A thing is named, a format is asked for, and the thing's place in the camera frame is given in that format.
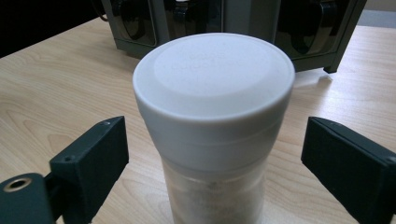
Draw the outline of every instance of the wood grain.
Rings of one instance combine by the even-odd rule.
[[[267,161],[265,223],[356,223],[301,164],[309,116],[396,149],[396,30],[357,27],[336,74],[297,74]],[[130,163],[93,223],[172,223],[160,156],[134,99],[137,59],[100,20],[0,60],[0,180],[36,172],[96,122],[123,115]]]

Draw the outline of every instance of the container lid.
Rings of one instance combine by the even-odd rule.
[[[139,110],[160,153],[175,149],[162,150],[153,135],[226,150],[262,132],[282,120],[293,81],[293,65],[280,49],[224,33],[191,35],[156,48],[133,79]]]

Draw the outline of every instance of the wooden table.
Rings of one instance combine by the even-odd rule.
[[[46,175],[49,160],[92,125],[123,115],[130,163],[93,223],[172,223],[160,156],[134,99],[138,62],[100,20],[1,59],[0,181]],[[268,158],[266,223],[356,223],[301,163],[306,121],[332,119],[396,150],[395,96],[395,29],[357,27],[336,74],[297,74]]]

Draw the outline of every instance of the black bracket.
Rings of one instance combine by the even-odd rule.
[[[50,160],[46,177],[0,184],[0,223],[91,223],[128,160],[124,117],[99,122]]]
[[[359,223],[396,214],[396,153],[331,120],[309,118],[303,164]]]

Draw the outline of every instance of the cylindrical container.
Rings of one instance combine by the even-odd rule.
[[[245,35],[191,35],[142,59],[135,97],[176,223],[262,221],[263,167],[293,81],[281,50]]]

